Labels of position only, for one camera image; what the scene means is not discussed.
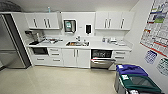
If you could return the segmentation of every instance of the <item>cabinet handle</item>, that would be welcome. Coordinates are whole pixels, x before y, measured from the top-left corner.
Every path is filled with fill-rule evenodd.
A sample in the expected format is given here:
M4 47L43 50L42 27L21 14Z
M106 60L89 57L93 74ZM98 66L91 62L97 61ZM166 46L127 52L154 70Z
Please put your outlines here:
M35 25L35 27L37 27L37 24L36 24L36 19L33 19L34 20L34 25Z
M38 59L38 58L37 58L37 60L44 60L44 59Z
M125 52L116 52L116 54L125 54Z
M77 50L77 57L79 57L79 55L78 55L78 50Z
M117 58L117 59L124 59L124 57L115 57L115 58Z
M106 28L106 22L107 22L107 19L105 20L105 24L104 24L104 27Z
M60 61L60 60L53 59L53 61Z
M109 19L109 27L108 28L110 28L110 23L111 23L111 19Z
M56 49L50 49L51 51L58 51L58 50L56 50Z
M123 27L124 19L122 19L121 28Z
M75 49L74 49L74 57L75 57Z
M51 54L51 55L59 55L59 54Z
M49 19L47 19L47 20L48 20L48 25L49 25L49 28L51 28L51 27L50 27L50 20L49 20Z
M45 23L45 26L46 26L46 28L47 28L47 24L46 24L46 20L44 19L44 23Z

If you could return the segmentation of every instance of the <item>wall-mounted dispenser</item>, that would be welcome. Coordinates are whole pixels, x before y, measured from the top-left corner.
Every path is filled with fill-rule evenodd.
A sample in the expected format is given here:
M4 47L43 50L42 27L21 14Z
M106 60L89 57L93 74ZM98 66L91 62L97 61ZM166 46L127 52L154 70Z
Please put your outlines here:
M91 33L91 25L86 25L86 33Z
M64 29L65 32L72 32L76 31L76 21L75 20L64 20Z

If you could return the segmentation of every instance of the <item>bin lid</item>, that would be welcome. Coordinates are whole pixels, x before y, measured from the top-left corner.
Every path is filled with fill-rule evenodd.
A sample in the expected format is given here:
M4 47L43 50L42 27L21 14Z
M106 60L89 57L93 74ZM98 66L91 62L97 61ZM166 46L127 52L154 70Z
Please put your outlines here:
M119 74L138 74L142 76L148 76L148 74L139 66L117 65L116 67Z
M141 91L141 90L127 90L128 94L164 94L159 92L151 92L151 91Z
M147 76L137 74L120 75L120 81L126 89L161 93L161 89Z

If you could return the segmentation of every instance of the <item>cabinet door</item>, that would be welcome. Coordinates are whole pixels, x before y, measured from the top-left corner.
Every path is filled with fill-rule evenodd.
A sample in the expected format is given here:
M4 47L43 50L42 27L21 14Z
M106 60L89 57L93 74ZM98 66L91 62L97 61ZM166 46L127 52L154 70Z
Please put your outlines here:
M39 29L47 29L47 20L46 20L46 13L35 13L36 20L37 20L37 28Z
M34 13L25 13L29 28L37 28L37 21Z
M109 29L120 29L121 15L122 12L109 12L109 22L107 25Z
M63 67L63 60L61 58L50 58L51 62L49 62L50 66L59 66L59 67Z
M78 68L90 68L91 50L77 49Z
M48 56L35 56L32 55L31 59L34 65L49 65L50 59Z
M133 18L134 18L134 12L123 12L121 19L121 29L130 30Z
M96 12L95 29L108 28L108 12Z
M47 13L47 24L49 29L59 29L57 13Z
M62 55L65 67L77 67L75 49L62 49Z

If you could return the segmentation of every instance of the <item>gray floor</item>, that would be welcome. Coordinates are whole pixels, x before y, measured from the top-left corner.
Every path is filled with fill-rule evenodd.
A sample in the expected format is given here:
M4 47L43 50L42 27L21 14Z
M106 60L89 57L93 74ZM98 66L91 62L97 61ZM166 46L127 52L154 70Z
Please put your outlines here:
M0 71L0 94L116 94L115 71L35 66Z

